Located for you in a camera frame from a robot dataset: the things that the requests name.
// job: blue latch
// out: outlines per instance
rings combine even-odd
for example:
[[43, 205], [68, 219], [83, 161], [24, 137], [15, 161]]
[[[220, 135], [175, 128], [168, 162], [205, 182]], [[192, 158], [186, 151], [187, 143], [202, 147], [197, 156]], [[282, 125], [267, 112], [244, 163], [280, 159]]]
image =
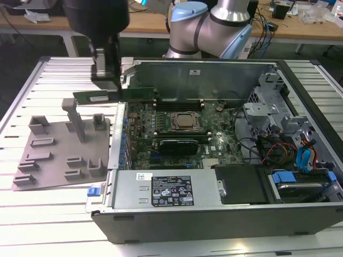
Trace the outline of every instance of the blue latch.
[[296, 182], [295, 177], [291, 171], [277, 171], [272, 174], [272, 178], [275, 184]]
[[87, 190], [87, 196], [88, 197], [100, 196], [101, 195], [100, 191], [101, 191], [100, 187], [89, 187]]
[[307, 168], [307, 165], [310, 161], [311, 154], [311, 150], [299, 147], [298, 153], [296, 155], [296, 165], [305, 173], [310, 173], [310, 170]]
[[336, 177], [336, 175], [333, 173], [333, 171], [329, 171], [329, 172], [327, 173], [327, 175], [328, 175], [328, 177], [329, 177], [329, 179], [330, 179], [331, 181], [337, 180], [337, 177]]

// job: barcode sticker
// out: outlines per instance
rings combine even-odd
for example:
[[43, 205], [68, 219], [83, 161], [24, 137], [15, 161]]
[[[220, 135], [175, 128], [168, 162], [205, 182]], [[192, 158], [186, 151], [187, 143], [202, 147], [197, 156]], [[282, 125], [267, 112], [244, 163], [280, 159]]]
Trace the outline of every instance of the barcode sticker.
[[151, 180], [152, 173], [137, 173], [136, 180]]
[[91, 96], [90, 100], [91, 102], [108, 101], [108, 96]]

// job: power supply label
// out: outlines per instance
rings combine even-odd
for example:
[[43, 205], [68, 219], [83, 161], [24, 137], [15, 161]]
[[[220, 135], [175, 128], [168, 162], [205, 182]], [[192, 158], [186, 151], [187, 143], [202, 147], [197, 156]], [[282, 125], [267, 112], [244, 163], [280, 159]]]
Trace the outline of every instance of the power supply label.
[[152, 177], [151, 189], [154, 207], [194, 205], [191, 176]]

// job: workbench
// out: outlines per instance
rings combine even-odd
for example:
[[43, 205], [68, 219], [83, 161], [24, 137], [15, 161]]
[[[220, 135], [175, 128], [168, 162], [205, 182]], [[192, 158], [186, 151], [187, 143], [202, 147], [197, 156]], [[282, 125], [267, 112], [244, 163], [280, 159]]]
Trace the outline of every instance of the workbench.
[[[261, 14], [268, 22], [279, 25], [272, 42], [295, 44], [327, 44], [342, 45], [343, 29], [331, 22], [322, 24], [302, 24], [298, 16], [286, 16], [284, 20], [272, 18], [272, 13], [267, 11], [270, 0], [260, 0]], [[13, 26], [22, 34], [59, 35], [63, 37], [69, 56], [78, 56], [73, 36], [80, 34], [71, 30], [66, 17], [51, 17], [50, 22], [40, 22], [37, 25], [28, 21], [23, 16], [7, 16]], [[261, 36], [262, 29], [257, 21], [252, 23], [252, 40]], [[0, 34], [15, 34], [13, 28], [0, 14]], [[130, 24], [121, 33], [121, 37], [144, 37], [167, 39], [169, 34], [165, 27], [164, 16], [154, 13], [131, 13]]]
[[[343, 222], [310, 236], [113, 245], [85, 212], [90, 184], [12, 192], [31, 116], [45, 115], [48, 122], [67, 121], [62, 99], [75, 91], [97, 89], [90, 81], [91, 64], [91, 58], [43, 58], [0, 122], [1, 256], [275, 256], [280, 251], [296, 256], [342, 256]], [[339, 85], [320, 65], [310, 61], [287, 64], [339, 133], [343, 128]], [[301, 106], [295, 107], [302, 112]], [[104, 113], [113, 127], [117, 104], [78, 106], [77, 111], [83, 119]]]

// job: red wire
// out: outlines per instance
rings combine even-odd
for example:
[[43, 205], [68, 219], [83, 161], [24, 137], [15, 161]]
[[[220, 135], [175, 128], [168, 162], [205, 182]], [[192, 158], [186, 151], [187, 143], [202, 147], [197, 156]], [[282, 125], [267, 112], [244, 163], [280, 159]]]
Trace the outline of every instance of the red wire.
[[289, 144], [289, 143], [276, 143], [276, 144], [274, 144], [274, 145], [269, 149], [269, 151], [268, 151], [268, 153], [267, 153], [267, 156], [270, 154], [270, 152], [273, 150], [273, 148], [276, 147], [276, 146], [278, 146], [278, 145], [280, 145], [280, 146], [283, 146], [283, 145], [292, 146], [295, 150], [297, 150], [295, 146], [293, 146], [293, 145], [291, 145], [291, 144]]

